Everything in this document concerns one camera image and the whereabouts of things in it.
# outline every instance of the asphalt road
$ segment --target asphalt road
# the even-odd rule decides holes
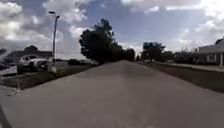
[[[4,97],[2,103],[12,128],[224,127],[222,94],[125,61]]]

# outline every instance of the utility pole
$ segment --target utility pole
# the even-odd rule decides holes
[[[56,33],[57,33],[57,23],[58,19],[60,18],[59,15],[56,14],[54,11],[49,11],[50,14],[52,14],[55,17],[54,21],[54,32],[53,32],[53,50],[52,50],[52,56],[53,56],[53,66],[55,66],[55,39],[56,39]]]

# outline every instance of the grass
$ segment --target grass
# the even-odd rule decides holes
[[[188,81],[196,86],[224,93],[224,73],[194,69],[189,67],[177,67],[162,64],[143,64],[157,69],[169,75]]]
[[[31,87],[38,86],[40,84],[69,76],[72,74],[76,74],[82,71],[85,71],[87,69],[90,69],[92,66],[71,66],[64,69],[60,69],[57,71],[57,73],[52,72],[38,72],[38,73],[32,73],[32,74],[25,74],[17,77],[9,77],[2,80],[3,86],[8,87],[14,87],[14,88],[20,88],[20,89],[27,89]]]

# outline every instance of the house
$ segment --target house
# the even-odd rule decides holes
[[[199,47],[198,55],[201,62],[214,62],[223,66],[224,39],[217,40],[214,45]]]

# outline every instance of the blue sky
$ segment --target blue sky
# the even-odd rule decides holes
[[[0,0],[0,47],[52,48],[53,16],[61,17],[57,57],[83,58],[83,30],[106,18],[124,48],[140,53],[142,43],[157,41],[178,51],[213,44],[223,37],[224,0]]]

